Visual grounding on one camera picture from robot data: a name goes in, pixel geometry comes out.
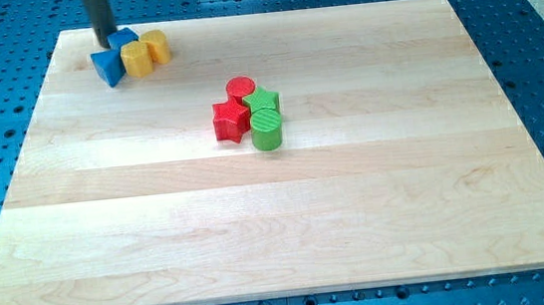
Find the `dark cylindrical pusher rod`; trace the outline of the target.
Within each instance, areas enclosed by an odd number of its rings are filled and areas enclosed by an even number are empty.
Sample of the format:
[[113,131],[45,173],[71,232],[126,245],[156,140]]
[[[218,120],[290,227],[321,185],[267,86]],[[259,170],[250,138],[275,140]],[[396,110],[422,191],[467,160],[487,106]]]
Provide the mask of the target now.
[[111,47],[109,36],[115,34],[117,23],[111,9],[110,0],[81,0],[91,21],[92,29],[95,32],[97,41],[101,47]]

